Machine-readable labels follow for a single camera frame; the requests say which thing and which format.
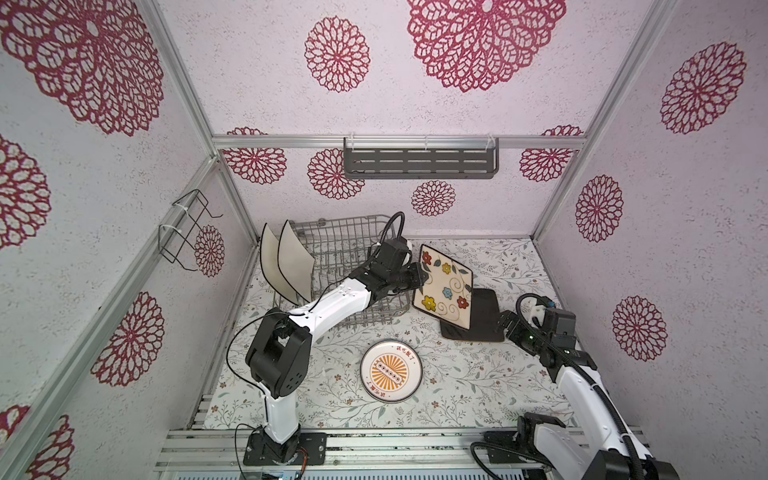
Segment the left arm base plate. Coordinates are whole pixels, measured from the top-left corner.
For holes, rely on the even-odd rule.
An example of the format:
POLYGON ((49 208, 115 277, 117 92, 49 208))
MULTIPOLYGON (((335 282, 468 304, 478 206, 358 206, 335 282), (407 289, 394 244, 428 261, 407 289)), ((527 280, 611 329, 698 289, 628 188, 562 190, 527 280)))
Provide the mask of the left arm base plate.
POLYGON ((298 432, 283 444, 272 440, 262 429, 253 431, 243 457, 245 466, 317 466, 325 463, 328 435, 298 432))

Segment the round plate orange pattern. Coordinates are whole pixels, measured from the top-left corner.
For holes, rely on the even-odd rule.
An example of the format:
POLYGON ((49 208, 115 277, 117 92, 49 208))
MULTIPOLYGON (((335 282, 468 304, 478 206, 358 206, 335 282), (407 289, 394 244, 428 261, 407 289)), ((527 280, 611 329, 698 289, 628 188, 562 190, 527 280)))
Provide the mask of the round plate orange pattern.
POLYGON ((410 399, 424 378, 424 364, 417 352, 399 340, 372 345, 360 363, 360 377, 366 393, 383 403, 410 399))

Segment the floral patterned square plate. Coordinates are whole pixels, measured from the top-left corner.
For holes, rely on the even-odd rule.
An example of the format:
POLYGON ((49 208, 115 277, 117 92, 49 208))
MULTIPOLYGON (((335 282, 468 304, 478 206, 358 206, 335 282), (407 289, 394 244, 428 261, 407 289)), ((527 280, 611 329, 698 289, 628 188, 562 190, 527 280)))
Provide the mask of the floral patterned square plate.
POLYGON ((454 327, 468 330, 474 287, 472 270, 426 244, 421 245, 418 260, 424 283, 414 291, 412 306, 454 327))

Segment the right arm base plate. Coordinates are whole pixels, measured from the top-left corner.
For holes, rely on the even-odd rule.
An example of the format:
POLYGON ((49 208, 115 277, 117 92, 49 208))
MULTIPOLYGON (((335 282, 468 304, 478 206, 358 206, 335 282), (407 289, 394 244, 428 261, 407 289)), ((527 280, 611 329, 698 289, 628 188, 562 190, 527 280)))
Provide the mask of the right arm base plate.
POLYGON ((483 434, 483 441, 492 445, 486 452, 493 465, 534 462, 533 458, 522 456, 525 450, 517 443, 516 431, 487 431, 483 434))

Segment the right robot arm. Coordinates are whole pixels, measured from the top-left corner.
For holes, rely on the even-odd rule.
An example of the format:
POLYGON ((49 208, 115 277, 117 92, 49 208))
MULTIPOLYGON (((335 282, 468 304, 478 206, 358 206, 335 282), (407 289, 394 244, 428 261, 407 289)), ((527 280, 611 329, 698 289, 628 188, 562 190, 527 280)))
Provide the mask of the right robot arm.
POLYGON ((630 430, 604 387, 593 358, 577 348, 575 315, 535 293, 518 297, 515 309, 500 314, 505 336, 537 358, 573 408, 583 430, 581 446, 557 417, 528 412, 512 434, 486 434, 470 444, 469 453, 491 479, 488 459, 512 458, 538 464, 536 479, 677 479, 676 469, 657 459, 630 430))

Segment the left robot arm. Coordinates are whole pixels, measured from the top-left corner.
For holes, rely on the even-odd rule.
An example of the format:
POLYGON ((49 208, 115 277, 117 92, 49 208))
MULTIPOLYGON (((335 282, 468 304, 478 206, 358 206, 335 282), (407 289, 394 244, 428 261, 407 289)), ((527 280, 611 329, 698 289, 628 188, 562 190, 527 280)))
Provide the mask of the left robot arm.
POLYGON ((295 392, 308 373, 313 343, 348 317, 424 285, 424 274, 403 236, 404 226, 405 214, 398 211, 362 264, 316 300, 288 312, 273 308, 254 320, 258 328, 244 358, 250 376, 237 377, 262 394, 262 431, 272 449, 285 450, 298 442, 295 392))

